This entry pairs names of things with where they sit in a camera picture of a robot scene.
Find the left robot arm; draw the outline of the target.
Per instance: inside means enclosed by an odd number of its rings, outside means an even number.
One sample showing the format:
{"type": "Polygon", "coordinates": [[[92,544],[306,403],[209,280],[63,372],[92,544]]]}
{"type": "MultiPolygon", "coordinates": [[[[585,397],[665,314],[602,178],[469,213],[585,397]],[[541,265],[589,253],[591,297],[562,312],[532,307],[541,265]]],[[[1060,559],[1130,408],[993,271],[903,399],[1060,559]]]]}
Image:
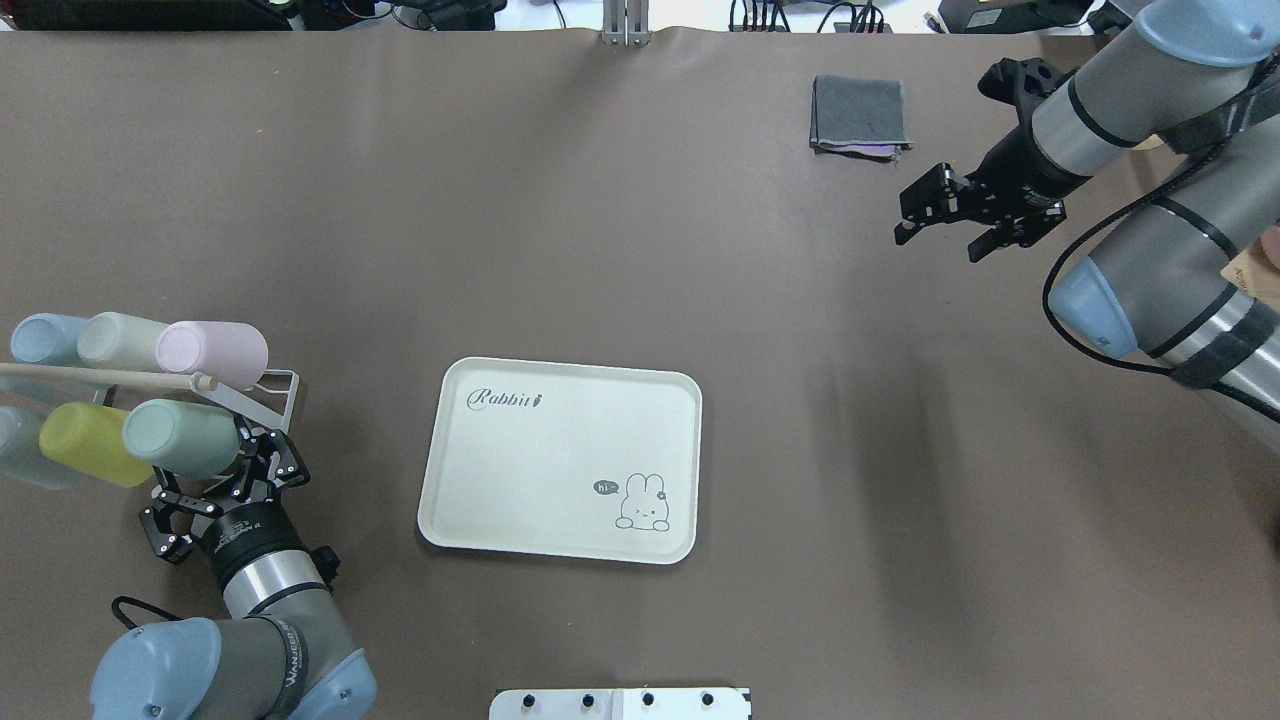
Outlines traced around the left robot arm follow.
{"type": "Polygon", "coordinates": [[[127,623],[93,675],[96,719],[361,719],[375,703],[372,669],[332,596],[340,561],[307,547],[282,502],[308,469],[284,430],[233,421],[227,478],[187,495],[155,468],[140,512],[159,559],[207,555],[228,618],[127,623]]]}

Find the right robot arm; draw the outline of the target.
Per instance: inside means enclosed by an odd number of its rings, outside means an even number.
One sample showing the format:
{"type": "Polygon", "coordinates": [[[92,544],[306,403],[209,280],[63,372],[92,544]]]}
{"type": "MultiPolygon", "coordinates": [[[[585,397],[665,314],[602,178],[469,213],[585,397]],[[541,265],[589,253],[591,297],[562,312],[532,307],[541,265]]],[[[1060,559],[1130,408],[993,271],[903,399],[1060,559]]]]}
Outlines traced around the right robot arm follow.
{"type": "Polygon", "coordinates": [[[895,242],[975,222],[972,263],[1030,247],[1071,192],[1158,138],[1181,164],[1062,251],[1044,316],[1097,363],[1276,423],[1277,311],[1221,272],[1277,220],[1277,4],[1153,1],[1075,70],[1004,59],[978,90],[1018,126],[965,176],[942,163],[908,186],[895,242]]]}

